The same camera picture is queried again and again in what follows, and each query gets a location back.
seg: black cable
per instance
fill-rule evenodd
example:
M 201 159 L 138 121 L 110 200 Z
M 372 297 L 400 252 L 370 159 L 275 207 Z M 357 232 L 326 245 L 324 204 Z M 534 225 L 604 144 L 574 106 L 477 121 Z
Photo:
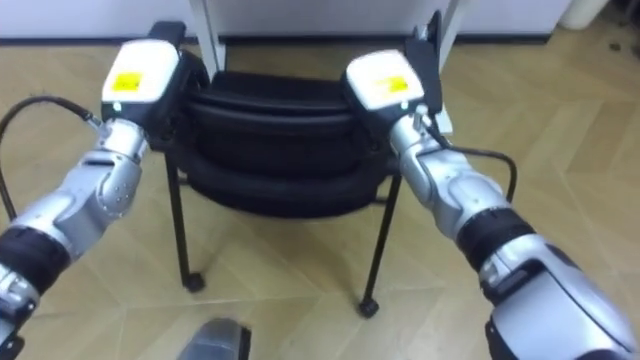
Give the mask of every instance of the black cable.
M 451 145 L 451 143 L 447 141 L 447 139 L 444 136 L 442 136 L 442 134 L 440 133 L 440 129 L 438 128 L 438 122 L 435 121 L 435 117 L 431 117 L 431 119 L 432 119 L 431 120 L 432 125 L 426 126 L 426 130 L 429 133 L 429 135 L 431 135 L 431 137 L 433 137 L 433 139 L 437 141 L 440 147 L 442 147 L 443 149 L 451 150 L 451 151 L 455 151 L 455 152 L 459 152 L 459 153 L 471 155 L 471 156 L 488 157 L 488 158 L 500 160 L 507 164 L 507 166 L 509 167 L 509 186 L 507 188 L 506 198 L 507 198 L 507 201 L 512 202 L 513 196 L 515 195 L 515 192 L 516 192 L 516 185 L 518 184 L 518 166 L 516 165 L 516 162 L 513 161 L 513 159 L 510 158 L 508 155 L 503 154 L 501 152 L 491 151 L 491 150 L 472 149 L 472 148 Z
M 27 99 L 20 101 L 19 103 L 13 105 L 9 111 L 2 117 L 0 120 L 0 143 L 2 143 L 2 139 L 4 138 L 4 134 L 7 131 L 7 127 L 11 123 L 13 119 L 15 119 L 16 115 L 24 108 L 42 102 L 53 103 L 60 107 L 63 107 L 72 113 L 78 115 L 82 120 L 87 121 L 93 118 L 93 114 L 83 108 L 82 106 L 57 96 L 33 96 Z M 11 197 L 9 196 L 9 191 L 7 190 L 7 183 L 4 180 L 4 175 L 2 174 L 2 167 L 0 166 L 0 196 L 2 197 L 2 203 L 4 204 L 4 208 L 7 211 L 7 215 L 9 215 L 9 220 L 13 220 L 16 218 L 16 209 L 13 207 L 13 202 L 11 201 Z

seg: metal chair leg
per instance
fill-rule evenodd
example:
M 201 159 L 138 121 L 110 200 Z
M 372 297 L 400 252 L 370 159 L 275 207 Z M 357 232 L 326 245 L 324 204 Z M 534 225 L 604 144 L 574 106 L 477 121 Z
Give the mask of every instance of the metal chair leg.
M 380 232 L 378 233 L 378 242 L 376 243 L 376 249 L 371 260 L 371 269 L 369 270 L 369 279 L 367 280 L 367 287 L 364 291 L 362 301 L 358 305 L 360 315 L 369 319 L 373 317 L 380 305 L 373 298 L 373 290 L 376 286 L 376 280 L 378 278 L 378 270 L 380 270 L 380 261 L 384 253 L 384 246 L 387 243 L 387 237 L 389 235 L 389 227 L 391 226 L 391 220 L 393 219 L 393 212 L 398 200 L 398 193 L 400 191 L 400 184 L 402 183 L 402 176 L 394 175 L 391 181 L 391 188 L 389 189 L 389 196 L 387 197 L 387 206 L 384 209 L 384 216 L 382 217 L 382 224 L 380 225 Z
M 165 154 L 164 161 L 167 166 L 167 182 L 169 183 L 169 197 L 171 199 L 171 214 L 173 215 L 173 229 L 176 237 L 176 249 L 178 251 L 178 266 L 182 286 L 189 292 L 195 293 L 205 287 L 202 274 L 189 270 L 189 253 L 187 252 L 187 237 L 184 230 L 184 216 L 182 214 L 182 200 L 180 198 L 180 181 L 178 179 L 178 167 L 171 156 Z

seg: yellow label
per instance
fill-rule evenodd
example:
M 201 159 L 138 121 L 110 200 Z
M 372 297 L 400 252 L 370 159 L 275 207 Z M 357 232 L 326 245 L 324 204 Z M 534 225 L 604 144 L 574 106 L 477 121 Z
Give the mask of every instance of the yellow label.
M 388 78 L 378 80 L 376 85 L 383 86 L 389 94 L 409 90 L 409 84 L 402 76 L 390 76 Z
M 142 73 L 130 72 L 120 73 L 116 76 L 116 81 L 113 82 L 113 91 L 138 91 L 140 88 L 140 80 L 142 79 Z

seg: black chair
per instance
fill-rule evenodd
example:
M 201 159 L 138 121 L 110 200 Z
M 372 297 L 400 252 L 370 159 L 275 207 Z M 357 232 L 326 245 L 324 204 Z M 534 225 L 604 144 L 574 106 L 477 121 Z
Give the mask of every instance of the black chair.
M 151 142 L 165 155 L 184 287 L 197 292 L 205 282 L 189 266 L 180 185 L 224 206 L 273 217 L 330 217 L 384 205 L 359 306 L 363 316 L 373 316 L 373 291 L 402 182 L 388 143 L 354 117 L 339 82 L 226 71 L 209 84 L 193 59 L 200 66 L 194 72 L 199 86 L 191 87 L 199 88 L 172 121 L 171 141 Z M 388 176 L 389 194 L 379 198 Z

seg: silver metal joint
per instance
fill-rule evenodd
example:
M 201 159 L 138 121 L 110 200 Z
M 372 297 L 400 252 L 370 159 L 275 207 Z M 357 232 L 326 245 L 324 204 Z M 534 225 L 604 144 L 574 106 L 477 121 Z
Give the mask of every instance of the silver metal joint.
M 15 314 L 27 308 L 31 313 L 39 302 L 40 295 L 30 282 L 0 264 L 0 312 Z
M 139 163 L 147 149 L 144 130 L 128 120 L 115 119 L 102 126 L 97 150 L 122 154 Z

